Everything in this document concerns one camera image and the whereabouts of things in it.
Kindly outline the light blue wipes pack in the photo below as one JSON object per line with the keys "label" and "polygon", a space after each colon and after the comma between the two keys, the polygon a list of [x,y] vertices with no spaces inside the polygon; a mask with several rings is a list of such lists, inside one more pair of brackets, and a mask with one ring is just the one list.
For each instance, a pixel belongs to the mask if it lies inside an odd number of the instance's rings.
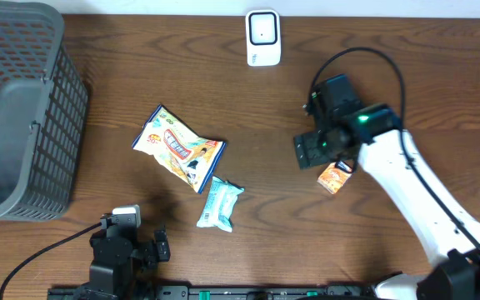
{"label": "light blue wipes pack", "polygon": [[197,221],[198,228],[219,228],[227,233],[233,231],[230,217],[238,196],[245,189],[218,177],[212,178],[212,185],[207,196],[207,201]]}

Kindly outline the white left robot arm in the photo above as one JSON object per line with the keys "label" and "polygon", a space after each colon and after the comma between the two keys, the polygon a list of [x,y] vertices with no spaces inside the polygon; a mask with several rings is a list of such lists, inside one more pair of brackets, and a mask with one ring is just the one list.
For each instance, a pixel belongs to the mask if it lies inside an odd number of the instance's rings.
{"label": "white left robot arm", "polygon": [[154,232],[153,239],[140,242],[135,225],[112,225],[93,234],[90,243],[93,260],[89,267],[89,281],[76,288],[72,293],[74,299],[155,298],[153,285],[138,276],[170,260],[164,227]]}

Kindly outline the orange Kleenex tissue pack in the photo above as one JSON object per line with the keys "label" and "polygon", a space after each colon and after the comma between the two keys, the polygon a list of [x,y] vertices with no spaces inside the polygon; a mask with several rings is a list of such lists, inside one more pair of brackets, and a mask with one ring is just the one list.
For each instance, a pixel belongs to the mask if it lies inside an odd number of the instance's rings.
{"label": "orange Kleenex tissue pack", "polygon": [[331,194],[336,194],[352,174],[352,168],[345,162],[333,162],[321,173],[317,182]]}

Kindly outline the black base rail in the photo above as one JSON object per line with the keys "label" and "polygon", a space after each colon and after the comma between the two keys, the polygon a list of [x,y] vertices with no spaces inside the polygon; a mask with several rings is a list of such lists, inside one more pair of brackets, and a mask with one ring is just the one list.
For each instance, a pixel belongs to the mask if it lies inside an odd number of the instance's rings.
{"label": "black base rail", "polygon": [[148,285],[127,299],[150,300],[298,300],[378,299],[370,287],[330,285],[326,287],[188,287]]}

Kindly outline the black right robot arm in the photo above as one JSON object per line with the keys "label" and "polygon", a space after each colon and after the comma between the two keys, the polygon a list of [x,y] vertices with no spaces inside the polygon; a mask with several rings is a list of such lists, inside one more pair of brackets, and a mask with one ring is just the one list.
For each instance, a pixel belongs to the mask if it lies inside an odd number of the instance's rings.
{"label": "black right robot arm", "polygon": [[480,299],[480,222],[445,188],[386,104],[367,107],[341,74],[316,84],[305,105],[315,130],[294,138],[300,168],[326,165],[318,181],[336,193],[357,168],[392,199],[432,271],[371,286],[379,299]]}

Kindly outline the yellow snack bag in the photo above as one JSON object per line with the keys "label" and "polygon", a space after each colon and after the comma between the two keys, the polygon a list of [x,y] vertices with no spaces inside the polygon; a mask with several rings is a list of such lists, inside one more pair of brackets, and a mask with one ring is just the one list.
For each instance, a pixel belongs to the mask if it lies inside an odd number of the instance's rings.
{"label": "yellow snack bag", "polygon": [[196,193],[201,193],[212,178],[226,146],[224,141],[198,136],[162,104],[132,142],[134,150],[154,157]]}

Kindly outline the dark grey plastic basket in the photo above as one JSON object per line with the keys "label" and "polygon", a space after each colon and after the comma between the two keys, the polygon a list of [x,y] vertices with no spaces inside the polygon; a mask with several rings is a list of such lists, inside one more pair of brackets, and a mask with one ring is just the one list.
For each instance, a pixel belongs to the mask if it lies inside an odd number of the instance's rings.
{"label": "dark grey plastic basket", "polygon": [[54,7],[0,1],[0,221],[68,210],[89,93],[64,32]]}

